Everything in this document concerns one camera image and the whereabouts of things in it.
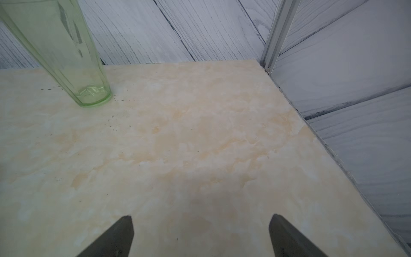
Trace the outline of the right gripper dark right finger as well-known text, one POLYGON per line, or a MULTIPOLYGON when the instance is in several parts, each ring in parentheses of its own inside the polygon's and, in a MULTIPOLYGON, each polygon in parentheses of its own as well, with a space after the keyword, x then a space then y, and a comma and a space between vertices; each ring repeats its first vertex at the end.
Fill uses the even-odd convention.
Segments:
POLYGON ((287 219, 274 214, 269 223, 269 234, 276 257, 327 257, 287 219))

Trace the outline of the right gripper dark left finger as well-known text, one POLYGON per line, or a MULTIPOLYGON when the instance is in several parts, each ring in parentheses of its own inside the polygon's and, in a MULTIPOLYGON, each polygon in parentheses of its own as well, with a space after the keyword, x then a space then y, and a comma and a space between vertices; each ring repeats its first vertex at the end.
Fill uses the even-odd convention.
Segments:
POLYGON ((79 253, 78 257, 128 257, 133 237, 132 217, 123 216, 79 253))

